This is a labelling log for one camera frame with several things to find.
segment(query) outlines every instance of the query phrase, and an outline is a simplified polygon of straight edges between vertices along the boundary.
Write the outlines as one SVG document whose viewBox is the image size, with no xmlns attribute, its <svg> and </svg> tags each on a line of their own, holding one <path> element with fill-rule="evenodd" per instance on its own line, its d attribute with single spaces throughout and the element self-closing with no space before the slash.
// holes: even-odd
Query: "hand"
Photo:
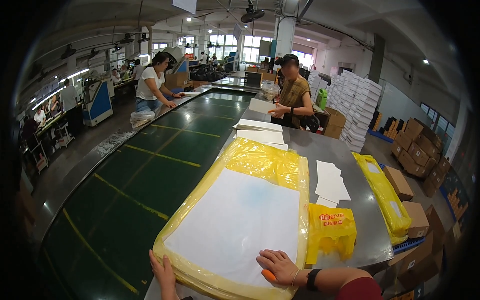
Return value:
<svg viewBox="0 0 480 300">
<path fill-rule="evenodd" d="M 166 107 L 168 108 L 174 108 L 176 107 L 177 105 L 175 104 L 175 102 L 173 101 L 168 101 L 166 104 L 165 104 Z"/>
<path fill-rule="evenodd" d="M 278 102 L 275 102 L 276 108 L 269 110 L 268 113 L 273 113 L 272 117 L 274 118 L 281 118 L 285 113 L 290 111 L 290 108 L 284 105 L 281 105 Z"/>
<path fill-rule="evenodd" d="M 162 289 L 162 294 L 165 292 L 176 293 L 175 291 L 175 274 L 173 274 L 172 265 L 166 255 L 163 256 L 163 266 L 156 257 L 153 255 L 152 250 L 149 251 L 150 265 L 152 266 L 152 272 L 155 275 L 158 283 Z"/>
<path fill-rule="evenodd" d="M 293 277 L 299 270 L 283 251 L 261 250 L 257 262 L 266 269 L 262 271 L 262 275 L 268 282 L 282 286 L 292 285 Z"/>
</svg>

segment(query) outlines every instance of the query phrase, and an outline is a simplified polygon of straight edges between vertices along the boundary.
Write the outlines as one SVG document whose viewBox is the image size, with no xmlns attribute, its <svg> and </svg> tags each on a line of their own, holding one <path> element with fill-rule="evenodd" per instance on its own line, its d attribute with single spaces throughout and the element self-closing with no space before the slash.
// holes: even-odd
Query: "yellow plastic bag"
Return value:
<svg viewBox="0 0 480 300">
<path fill-rule="evenodd" d="M 318 250 L 329 254 L 336 250 L 342 260 L 352 256 L 357 228 L 352 210 L 309 204 L 307 264 L 317 262 Z"/>
<path fill-rule="evenodd" d="M 375 194 L 392 245 L 404 242 L 407 239 L 407 232 L 412 219 L 408 216 L 392 184 L 372 156 L 354 152 L 352 154 Z"/>
</svg>

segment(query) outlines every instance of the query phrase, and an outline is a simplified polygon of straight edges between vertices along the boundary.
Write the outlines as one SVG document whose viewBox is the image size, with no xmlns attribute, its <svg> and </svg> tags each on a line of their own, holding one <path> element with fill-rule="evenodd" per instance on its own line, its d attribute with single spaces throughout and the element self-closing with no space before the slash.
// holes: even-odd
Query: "bracelet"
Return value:
<svg viewBox="0 0 480 300">
<path fill-rule="evenodd" d="M 297 275 L 299 274 L 299 272 L 300 272 L 300 269 L 297 270 L 297 272 L 295 273 L 295 276 L 293 277 L 292 286 L 293 286 L 293 283 L 295 282 L 295 278 L 297 278 Z"/>
</svg>

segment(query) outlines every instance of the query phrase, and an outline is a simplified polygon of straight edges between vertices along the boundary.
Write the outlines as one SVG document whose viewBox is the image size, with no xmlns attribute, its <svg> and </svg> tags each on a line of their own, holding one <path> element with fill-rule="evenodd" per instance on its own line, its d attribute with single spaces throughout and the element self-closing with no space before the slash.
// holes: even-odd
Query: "black cap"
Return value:
<svg viewBox="0 0 480 300">
<path fill-rule="evenodd" d="M 282 58 L 277 59 L 274 64 L 282 66 L 289 60 L 294 60 L 297 63 L 297 66 L 300 65 L 299 58 L 295 54 L 285 54 Z"/>
</svg>

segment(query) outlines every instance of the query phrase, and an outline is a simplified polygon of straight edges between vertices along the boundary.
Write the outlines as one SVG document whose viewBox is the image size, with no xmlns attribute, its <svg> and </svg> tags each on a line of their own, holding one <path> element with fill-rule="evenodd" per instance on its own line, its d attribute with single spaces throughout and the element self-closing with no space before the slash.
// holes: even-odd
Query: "yellow plastic wrap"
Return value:
<svg viewBox="0 0 480 300">
<path fill-rule="evenodd" d="M 404 242 L 412 219 L 408 216 L 392 184 L 372 156 L 354 152 L 352 154 L 377 198 L 392 245 Z"/>
<path fill-rule="evenodd" d="M 263 288 L 237 283 L 202 269 L 165 247 L 165 239 L 175 231 L 224 168 L 263 178 L 270 183 L 299 191 L 296 265 L 300 269 L 303 268 L 308 240 L 309 175 L 307 158 L 242 138 L 235 139 L 225 149 L 160 231 L 153 245 L 154 255 L 161 263 L 162 260 L 159 258 L 164 254 L 168 255 L 178 281 L 218 299 L 291 299 L 296 291 L 294 287 Z"/>
<path fill-rule="evenodd" d="M 316 264 L 318 250 L 329 254 L 335 250 L 340 259 L 352 256 L 357 238 L 357 227 L 349 208 L 329 208 L 319 204 L 309 204 L 309 235 L 307 264 Z"/>
</svg>

